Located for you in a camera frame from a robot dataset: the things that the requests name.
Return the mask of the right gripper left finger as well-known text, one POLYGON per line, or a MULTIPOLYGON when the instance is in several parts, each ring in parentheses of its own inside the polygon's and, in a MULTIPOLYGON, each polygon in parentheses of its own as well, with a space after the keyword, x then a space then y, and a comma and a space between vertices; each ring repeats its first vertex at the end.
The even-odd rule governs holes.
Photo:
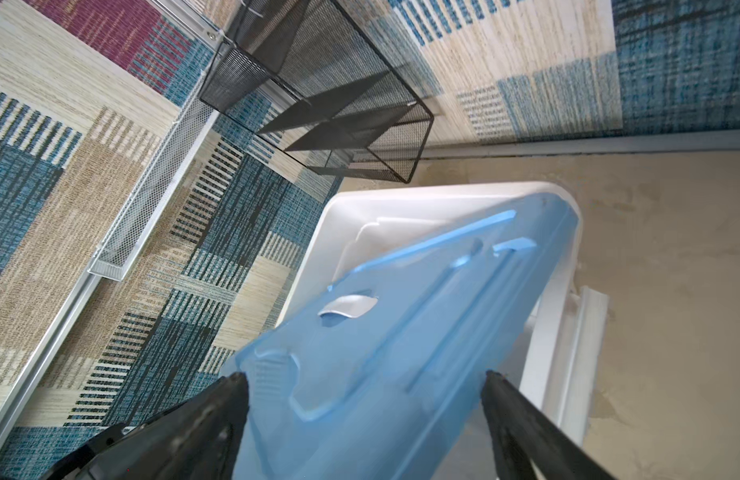
POLYGON ((57 461, 44 479, 230 479, 249 412, 237 372, 125 432, 119 423, 57 461))

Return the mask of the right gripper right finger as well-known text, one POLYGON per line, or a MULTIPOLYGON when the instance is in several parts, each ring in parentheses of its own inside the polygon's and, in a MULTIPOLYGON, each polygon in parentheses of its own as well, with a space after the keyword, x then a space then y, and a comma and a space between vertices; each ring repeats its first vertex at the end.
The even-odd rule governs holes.
POLYGON ((499 479, 610 479, 503 375, 489 370, 481 404, 499 479))

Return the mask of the white plastic storage bin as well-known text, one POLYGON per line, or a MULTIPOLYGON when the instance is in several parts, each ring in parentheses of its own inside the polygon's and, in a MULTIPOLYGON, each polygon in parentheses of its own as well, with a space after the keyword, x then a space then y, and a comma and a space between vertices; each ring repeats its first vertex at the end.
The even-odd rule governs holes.
POLYGON ((582 232, 576 201, 547 182, 328 203, 281 321, 303 325, 289 350, 298 414, 373 405, 339 438, 339 478, 494 478, 489 371, 582 442, 608 306, 571 291, 582 232))

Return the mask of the blue plastic bin lid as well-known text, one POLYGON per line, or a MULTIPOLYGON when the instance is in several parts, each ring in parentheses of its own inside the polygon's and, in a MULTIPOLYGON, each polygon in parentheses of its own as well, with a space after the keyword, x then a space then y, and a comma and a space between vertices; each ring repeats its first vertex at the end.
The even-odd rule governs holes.
POLYGON ((553 193, 368 261, 230 357, 250 407, 237 479, 428 479, 572 242, 553 193))

